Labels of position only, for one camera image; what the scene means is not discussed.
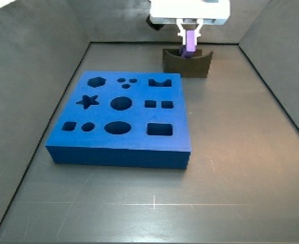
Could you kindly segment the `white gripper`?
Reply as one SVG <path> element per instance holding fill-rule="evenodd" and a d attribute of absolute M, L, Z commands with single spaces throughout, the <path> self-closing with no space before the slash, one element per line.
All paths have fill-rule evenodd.
<path fill-rule="evenodd" d="M 175 24 L 182 45 L 186 45 L 186 24 L 198 21 L 196 43 L 204 25 L 224 25 L 231 17 L 231 0 L 150 0 L 150 20 L 154 24 Z"/>

